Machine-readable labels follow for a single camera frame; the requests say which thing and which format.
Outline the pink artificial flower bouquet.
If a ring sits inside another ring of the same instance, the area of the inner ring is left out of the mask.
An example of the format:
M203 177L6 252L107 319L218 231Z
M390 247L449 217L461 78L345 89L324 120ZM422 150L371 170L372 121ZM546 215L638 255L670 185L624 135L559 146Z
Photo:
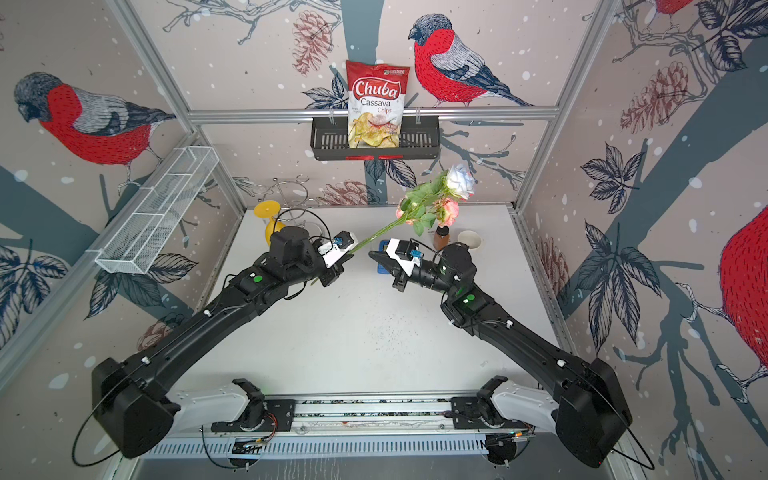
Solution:
M401 225L412 226L417 236L435 225L452 226L459 216L459 201L469 200L474 195L474 186L474 177L465 165L452 166L431 182L418 184L407 191L397 206L396 219L393 222L364 240L355 241L351 247L343 247L344 254L335 255L332 259L340 260L347 255L354 255L364 246Z

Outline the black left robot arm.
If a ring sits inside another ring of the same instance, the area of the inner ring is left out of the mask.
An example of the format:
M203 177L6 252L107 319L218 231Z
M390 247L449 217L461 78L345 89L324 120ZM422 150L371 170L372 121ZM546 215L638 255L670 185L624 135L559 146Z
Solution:
M135 458L157 445L182 409L167 397L173 385L227 336L288 298L291 286L333 283L356 244L348 231L313 239L287 226L272 235L267 252L164 339L122 362L99 363L91 376L92 416L118 451Z

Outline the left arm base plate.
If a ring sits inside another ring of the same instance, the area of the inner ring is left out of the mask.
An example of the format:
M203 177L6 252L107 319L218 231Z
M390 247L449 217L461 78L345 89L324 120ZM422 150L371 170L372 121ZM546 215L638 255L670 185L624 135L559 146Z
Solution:
M213 433L288 432L291 430L297 402L294 399L266 398L252 400L238 418L215 422Z

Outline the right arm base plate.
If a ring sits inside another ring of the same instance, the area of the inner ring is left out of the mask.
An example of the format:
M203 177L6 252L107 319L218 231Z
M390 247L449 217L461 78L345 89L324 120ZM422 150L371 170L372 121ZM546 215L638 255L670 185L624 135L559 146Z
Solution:
M490 403L477 397L452 397L443 415L457 430L529 429L525 422L504 419Z

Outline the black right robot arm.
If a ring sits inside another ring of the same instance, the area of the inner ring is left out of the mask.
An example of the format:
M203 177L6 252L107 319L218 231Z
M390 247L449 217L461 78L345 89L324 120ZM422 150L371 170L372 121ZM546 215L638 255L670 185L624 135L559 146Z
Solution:
M617 374L601 359L587 362L520 323L476 283L467 246L450 244L436 261L392 239L369 257L404 291L408 283L441 293L440 308L457 328L497 348L541 385L554 406L546 413L563 446L597 468L629 430L632 416Z

